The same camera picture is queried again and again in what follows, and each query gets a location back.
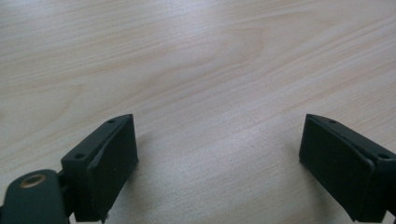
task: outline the table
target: table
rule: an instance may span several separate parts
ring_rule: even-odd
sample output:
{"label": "table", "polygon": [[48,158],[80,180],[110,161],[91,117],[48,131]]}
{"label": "table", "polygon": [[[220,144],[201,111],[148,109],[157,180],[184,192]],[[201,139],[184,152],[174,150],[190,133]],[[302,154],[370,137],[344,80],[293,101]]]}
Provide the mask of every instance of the table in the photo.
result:
{"label": "table", "polygon": [[393,0],[6,0],[0,52],[1,201],[128,113],[109,224],[352,223],[299,163],[307,113],[396,152]]}

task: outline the wooden table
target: wooden table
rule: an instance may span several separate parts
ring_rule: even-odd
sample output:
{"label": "wooden table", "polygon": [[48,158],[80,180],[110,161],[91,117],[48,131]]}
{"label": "wooden table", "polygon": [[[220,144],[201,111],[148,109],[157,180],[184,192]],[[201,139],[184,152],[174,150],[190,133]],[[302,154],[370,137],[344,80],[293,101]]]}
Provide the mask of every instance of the wooden table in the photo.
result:
{"label": "wooden table", "polygon": [[109,224],[352,223],[299,163],[307,113],[396,152],[394,0],[5,0],[0,74],[1,201],[134,114]]}

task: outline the wood grain pattern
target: wood grain pattern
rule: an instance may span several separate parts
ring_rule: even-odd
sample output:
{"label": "wood grain pattern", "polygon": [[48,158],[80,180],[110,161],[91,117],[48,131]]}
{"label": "wood grain pattern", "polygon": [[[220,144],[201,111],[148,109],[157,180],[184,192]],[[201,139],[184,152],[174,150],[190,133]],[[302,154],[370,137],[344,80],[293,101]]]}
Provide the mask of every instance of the wood grain pattern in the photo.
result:
{"label": "wood grain pattern", "polygon": [[352,223],[299,163],[304,115],[396,152],[396,2],[0,2],[1,201],[126,113],[106,223]]}

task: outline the black plastic part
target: black plastic part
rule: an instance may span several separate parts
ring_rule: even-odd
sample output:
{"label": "black plastic part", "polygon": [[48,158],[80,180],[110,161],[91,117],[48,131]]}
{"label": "black plastic part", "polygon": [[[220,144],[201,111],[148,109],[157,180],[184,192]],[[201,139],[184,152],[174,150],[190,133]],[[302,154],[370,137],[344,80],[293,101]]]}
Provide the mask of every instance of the black plastic part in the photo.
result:
{"label": "black plastic part", "polygon": [[108,120],[67,153],[60,175],[75,195],[76,221],[104,222],[137,161],[132,115]]}
{"label": "black plastic part", "polygon": [[58,176],[51,170],[35,171],[8,187],[1,224],[67,224]]}
{"label": "black plastic part", "polygon": [[394,213],[396,155],[343,124],[307,115],[300,161],[353,220],[381,222],[387,209]]}

